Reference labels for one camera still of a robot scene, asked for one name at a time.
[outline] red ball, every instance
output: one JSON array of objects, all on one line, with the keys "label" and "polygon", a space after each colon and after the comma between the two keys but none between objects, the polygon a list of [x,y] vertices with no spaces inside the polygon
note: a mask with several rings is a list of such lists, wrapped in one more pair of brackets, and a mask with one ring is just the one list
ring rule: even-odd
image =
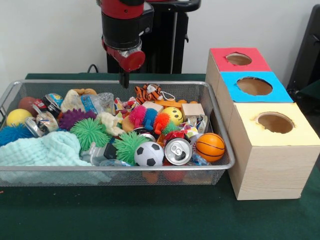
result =
[{"label": "red ball", "polygon": [[35,101],[36,101],[36,99],[34,97],[26,96],[20,100],[18,108],[27,110],[32,114],[33,117],[36,117],[38,115],[38,113],[32,107],[32,104],[34,104]]}]

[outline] metal basket rim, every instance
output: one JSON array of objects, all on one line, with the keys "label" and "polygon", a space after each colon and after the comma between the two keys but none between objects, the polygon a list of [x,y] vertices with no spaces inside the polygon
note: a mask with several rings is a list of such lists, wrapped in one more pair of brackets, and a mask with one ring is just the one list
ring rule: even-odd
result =
[{"label": "metal basket rim", "polygon": [[[5,92],[0,98],[0,108],[5,103],[5,100],[9,96],[10,92],[16,85],[34,83],[34,84],[74,84],[76,81],[77,84],[119,84],[118,80],[54,80],[54,79],[23,79],[19,81],[13,81],[7,87]],[[218,122],[222,138],[225,142],[225,147],[228,154],[229,163],[224,165],[209,165],[209,166],[135,166],[135,167],[127,167],[127,166],[0,166],[0,171],[15,171],[15,172],[25,172],[25,171],[37,171],[37,172],[56,172],[56,171],[214,171],[214,170],[227,170],[230,169],[235,164],[235,155],[234,151],[227,134],[227,130],[225,128],[224,122],[222,120],[222,116],[219,110],[218,102],[216,96],[213,92],[212,87],[204,81],[139,81],[132,80],[130,84],[160,84],[160,85],[202,85],[208,88],[209,96],[213,105],[213,110],[216,116],[216,120]]]}]

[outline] circular hole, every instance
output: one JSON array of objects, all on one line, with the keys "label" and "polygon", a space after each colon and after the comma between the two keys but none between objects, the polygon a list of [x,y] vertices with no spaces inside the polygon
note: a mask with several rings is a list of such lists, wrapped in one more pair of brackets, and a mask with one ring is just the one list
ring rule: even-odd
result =
[{"label": "circular hole", "polygon": [[268,95],[272,92],[272,86],[265,80],[257,77],[244,77],[238,80],[236,84],[243,92],[253,96]]},{"label": "circular hole", "polygon": [[273,133],[286,134],[293,128],[294,124],[290,118],[278,112],[265,112],[258,118],[258,123]]},{"label": "circular hole", "polygon": [[226,59],[229,63],[238,66],[245,66],[252,63],[252,59],[242,53],[234,52],[226,56]]}]

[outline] shape sorter box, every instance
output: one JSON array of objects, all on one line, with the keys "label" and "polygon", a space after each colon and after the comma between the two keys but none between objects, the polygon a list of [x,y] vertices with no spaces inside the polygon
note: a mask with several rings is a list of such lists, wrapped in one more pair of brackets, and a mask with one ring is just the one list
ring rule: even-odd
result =
[{"label": "shape sorter box", "polygon": [[221,72],[216,99],[227,130],[234,103],[293,102],[282,83],[271,71]]},{"label": "shape sorter box", "polygon": [[211,48],[205,81],[217,94],[221,72],[271,72],[264,57],[254,47]]},{"label": "shape sorter box", "polygon": [[229,176],[238,200],[298,199],[320,139],[296,103],[235,103]]}]

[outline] can pull tab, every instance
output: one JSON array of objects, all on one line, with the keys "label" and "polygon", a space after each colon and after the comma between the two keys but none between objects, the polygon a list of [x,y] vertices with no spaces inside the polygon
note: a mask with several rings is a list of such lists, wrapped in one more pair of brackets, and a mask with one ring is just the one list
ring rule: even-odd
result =
[{"label": "can pull tab", "polygon": [[171,152],[173,152],[177,156],[181,156],[181,154],[183,153],[183,148],[181,144],[174,143],[171,147]]}]

